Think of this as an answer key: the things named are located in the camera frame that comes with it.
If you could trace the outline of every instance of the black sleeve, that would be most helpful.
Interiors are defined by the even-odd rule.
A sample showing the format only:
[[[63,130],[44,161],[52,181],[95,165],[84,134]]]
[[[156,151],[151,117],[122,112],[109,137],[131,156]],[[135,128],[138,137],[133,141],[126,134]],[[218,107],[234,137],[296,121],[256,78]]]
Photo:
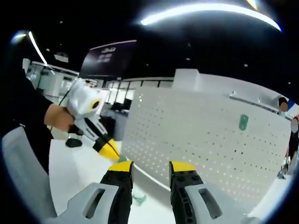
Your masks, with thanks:
[[[7,85],[4,110],[9,113],[9,117],[25,126],[43,124],[52,102],[34,89],[23,69],[18,74],[6,74],[3,78],[3,88]]]

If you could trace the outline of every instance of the black ceiling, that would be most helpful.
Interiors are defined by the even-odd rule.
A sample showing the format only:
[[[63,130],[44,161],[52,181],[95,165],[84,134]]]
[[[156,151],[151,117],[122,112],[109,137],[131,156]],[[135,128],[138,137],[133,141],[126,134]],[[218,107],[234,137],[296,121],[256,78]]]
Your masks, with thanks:
[[[75,71],[80,71],[90,48],[137,39],[127,77],[173,76],[175,68],[197,68],[202,73],[251,81],[299,98],[295,70],[299,64],[299,35],[298,26],[293,25],[295,6],[291,3],[295,1],[263,2],[262,13],[273,18],[282,33],[261,21],[221,12],[191,14],[148,27],[140,24],[152,12],[187,2],[198,1],[108,1],[68,5],[68,9],[36,7],[27,16],[11,21],[11,31],[32,30],[49,64]],[[251,8],[245,0],[229,2]],[[55,60],[56,52],[68,54],[69,62]],[[41,62],[37,53],[28,55]]]

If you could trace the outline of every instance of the display screen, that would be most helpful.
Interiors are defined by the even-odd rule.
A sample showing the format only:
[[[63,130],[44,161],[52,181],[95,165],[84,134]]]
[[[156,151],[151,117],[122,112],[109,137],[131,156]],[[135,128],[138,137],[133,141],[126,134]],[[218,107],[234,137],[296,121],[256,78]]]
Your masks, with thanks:
[[[122,78],[135,44],[135,40],[123,41],[90,49],[83,61],[79,77],[105,80]]]

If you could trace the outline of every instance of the white pegboard wall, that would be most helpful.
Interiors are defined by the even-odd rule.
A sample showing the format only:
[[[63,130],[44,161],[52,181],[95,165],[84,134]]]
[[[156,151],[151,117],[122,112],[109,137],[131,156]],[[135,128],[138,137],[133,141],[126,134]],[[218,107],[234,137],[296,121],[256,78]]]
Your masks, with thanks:
[[[249,117],[239,129],[240,116]],[[262,108],[224,97],[142,87],[130,108],[122,150],[137,166],[169,185],[169,161],[197,166],[250,212],[280,170],[290,123]]]

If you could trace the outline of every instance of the black shirt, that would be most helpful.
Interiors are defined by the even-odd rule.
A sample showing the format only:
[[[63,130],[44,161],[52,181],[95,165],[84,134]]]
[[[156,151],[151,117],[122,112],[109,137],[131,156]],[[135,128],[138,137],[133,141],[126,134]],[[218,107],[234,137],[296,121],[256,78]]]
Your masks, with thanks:
[[[48,172],[50,141],[53,138],[44,124],[44,116],[52,104],[38,93],[23,69],[2,74],[0,138],[24,125],[30,145],[42,167]]]

